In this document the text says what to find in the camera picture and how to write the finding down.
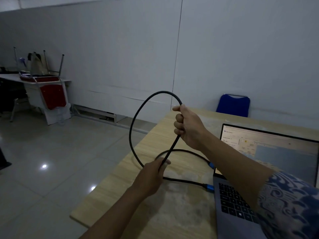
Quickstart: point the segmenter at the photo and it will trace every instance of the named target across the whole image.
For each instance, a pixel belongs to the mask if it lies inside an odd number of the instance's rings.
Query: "tile floor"
[[[129,153],[128,134],[80,117],[64,126],[36,112],[0,118],[0,146],[13,163],[0,170],[1,239],[80,237],[86,228],[69,214]],[[133,132],[133,145],[144,136]]]

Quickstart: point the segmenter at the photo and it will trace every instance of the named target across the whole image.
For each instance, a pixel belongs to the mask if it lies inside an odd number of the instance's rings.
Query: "table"
[[[200,116],[205,127],[218,137],[222,124],[227,123],[319,140],[318,130],[192,110]],[[173,132],[176,114],[173,111],[168,113],[135,147],[143,163],[154,160],[160,152],[170,148],[176,138]],[[181,139],[175,148],[193,151]],[[213,170],[194,155],[173,152],[169,159],[172,164],[164,175],[213,184]],[[92,226],[132,184],[140,169],[130,152],[72,211],[70,217],[86,227]],[[164,181],[159,191],[139,206],[123,238],[217,238],[214,195],[196,185]]]
[[[23,83],[26,89],[26,93],[28,95],[28,100],[30,105],[41,108],[42,112],[44,113],[46,117],[47,124],[51,125],[58,122],[57,110],[46,109],[46,106],[41,99],[39,87],[35,82],[28,82],[28,81],[21,80],[19,74],[0,74],[0,78]],[[71,80],[62,80],[62,87],[63,87],[63,91],[65,94],[66,103],[67,103],[66,107],[62,108],[61,110],[64,120],[71,118],[71,114],[70,114],[71,104],[68,102],[68,97],[67,97],[66,88],[65,88],[65,82],[69,82],[69,81]],[[39,86],[47,85],[48,83],[59,84],[60,81],[41,82],[39,83]]]

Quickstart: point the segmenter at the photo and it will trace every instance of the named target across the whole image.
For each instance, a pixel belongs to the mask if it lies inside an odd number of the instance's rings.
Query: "gray laptop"
[[[229,124],[223,124],[220,139],[253,160],[317,183],[318,141]],[[265,239],[252,209],[216,168],[214,187],[218,239]]]

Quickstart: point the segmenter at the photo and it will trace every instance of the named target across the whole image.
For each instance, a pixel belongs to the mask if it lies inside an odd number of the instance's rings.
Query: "laptop screen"
[[[316,184],[319,142],[223,125],[221,140],[245,156],[270,163],[311,185]]]

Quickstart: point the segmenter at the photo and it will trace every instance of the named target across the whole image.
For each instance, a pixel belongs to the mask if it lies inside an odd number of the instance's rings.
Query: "blue and white patterned sleeve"
[[[256,215],[269,239],[319,238],[319,189],[285,172],[259,192]]]

